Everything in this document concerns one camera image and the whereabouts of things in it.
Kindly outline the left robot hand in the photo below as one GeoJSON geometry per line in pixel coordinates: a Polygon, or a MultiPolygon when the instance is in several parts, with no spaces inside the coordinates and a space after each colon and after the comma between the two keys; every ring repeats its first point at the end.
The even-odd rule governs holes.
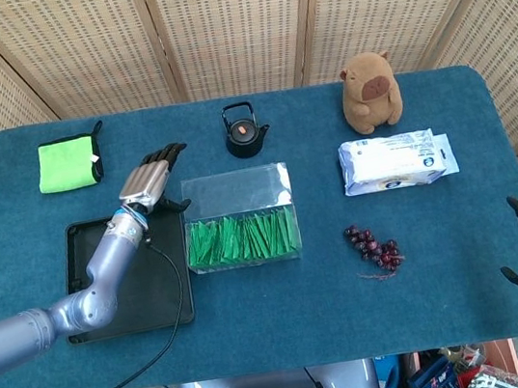
{"type": "Polygon", "coordinates": [[[132,170],[120,193],[120,203],[143,215],[149,215],[163,198],[165,186],[185,143],[168,144],[146,155],[132,170]]]}

